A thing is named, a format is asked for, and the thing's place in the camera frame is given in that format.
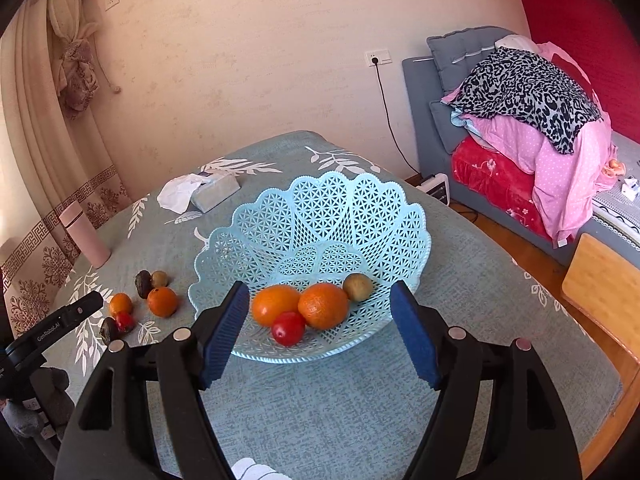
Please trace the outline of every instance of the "silver bolt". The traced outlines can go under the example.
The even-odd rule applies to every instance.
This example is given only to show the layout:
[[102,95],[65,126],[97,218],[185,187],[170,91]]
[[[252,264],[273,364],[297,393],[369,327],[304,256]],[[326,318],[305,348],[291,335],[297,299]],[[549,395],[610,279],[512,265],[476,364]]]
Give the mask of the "silver bolt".
[[122,339],[116,339],[115,341],[111,341],[109,343],[109,352],[119,352],[124,348],[124,341]]
[[531,341],[524,339],[523,337],[519,337],[516,339],[516,346],[523,352],[527,352],[531,350]]
[[188,328],[182,327],[174,332],[174,339],[176,341],[185,341],[191,336],[191,330]]
[[452,326],[449,328],[449,337],[458,340],[464,339],[466,337],[465,329],[459,326]]

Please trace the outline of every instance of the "wall outlet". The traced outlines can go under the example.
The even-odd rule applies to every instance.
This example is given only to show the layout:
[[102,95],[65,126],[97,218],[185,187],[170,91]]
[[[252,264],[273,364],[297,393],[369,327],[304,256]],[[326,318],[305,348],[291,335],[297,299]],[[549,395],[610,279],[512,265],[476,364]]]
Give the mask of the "wall outlet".
[[364,53],[365,60],[367,61],[367,66],[374,66],[371,59],[374,57],[378,58],[379,65],[385,65],[387,63],[391,63],[391,54],[389,54],[388,50],[369,50]]
[[119,3],[120,3],[120,0],[104,0],[104,10],[109,10],[111,9],[111,7]]

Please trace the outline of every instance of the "table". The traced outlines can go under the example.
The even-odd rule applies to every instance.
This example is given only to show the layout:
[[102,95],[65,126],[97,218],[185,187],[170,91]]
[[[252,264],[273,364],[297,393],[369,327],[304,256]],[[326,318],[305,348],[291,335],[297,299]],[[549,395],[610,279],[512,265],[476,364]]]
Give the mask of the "table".
[[640,362],[640,270],[583,234],[562,295]]
[[[193,322],[186,298],[188,286],[197,280],[193,261],[210,232],[229,225],[236,207],[255,201],[268,187],[287,189],[301,174],[369,171],[384,182],[397,182],[371,161],[312,132],[273,137],[206,167],[234,171],[241,189],[205,215],[188,211],[179,216],[160,208],[159,190],[142,197],[100,228],[112,249],[110,259],[92,269],[81,257],[56,306],[90,290],[106,299],[116,292],[135,298],[135,275],[162,269],[182,298],[178,311],[160,319],[136,300],[138,326],[126,336],[130,345],[161,340]],[[583,450],[618,398],[620,377],[611,362],[548,290],[494,241],[436,199],[400,184],[408,202],[424,208],[432,238],[417,301],[435,306],[449,325],[463,326],[479,340],[531,340],[565,406],[578,450]],[[49,365],[68,371],[74,400],[104,351],[97,332],[106,312],[105,306],[46,352]],[[156,386],[150,384],[148,390],[158,455],[165,471],[179,474]],[[251,458],[293,480],[402,478],[436,399],[437,393],[418,380],[393,323],[354,348],[315,362],[273,365],[232,356],[222,378],[202,394],[230,464]],[[490,399],[490,388],[483,388],[462,471],[477,461]]]

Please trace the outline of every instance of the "fruit basket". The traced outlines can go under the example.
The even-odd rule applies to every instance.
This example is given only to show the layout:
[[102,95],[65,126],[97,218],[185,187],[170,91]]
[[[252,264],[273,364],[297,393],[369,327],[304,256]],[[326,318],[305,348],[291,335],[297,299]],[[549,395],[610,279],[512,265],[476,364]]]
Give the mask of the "fruit basket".
[[252,297],[268,285],[288,283],[302,291],[317,282],[342,285],[352,272],[369,276],[374,291],[351,305],[340,325],[308,328],[302,341],[284,347],[249,314],[233,354],[270,363],[311,361],[337,354],[378,332],[389,321],[389,289],[404,280],[412,292],[431,249],[424,210],[406,202],[395,182],[369,173],[349,180],[329,171],[300,176],[289,189],[267,189],[242,204],[229,227],[217,228],[195,259],[198,281],[189,287],[196,317],[217,306],[235,280]]

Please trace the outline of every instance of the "beige curtain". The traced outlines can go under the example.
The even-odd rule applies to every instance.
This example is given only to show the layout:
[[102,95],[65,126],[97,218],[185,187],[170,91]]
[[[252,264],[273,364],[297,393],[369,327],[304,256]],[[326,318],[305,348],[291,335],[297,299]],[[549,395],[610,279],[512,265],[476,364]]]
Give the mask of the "beige curtain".
[[2,37],[6,130],[40,216],[2,264],[17,334],[46,316],[78,257],[59,214],[78,200],[98,228],[130,204],[89,106],[97,84],[87,38],[98,27],[85,17],[89,3],[26,0]]

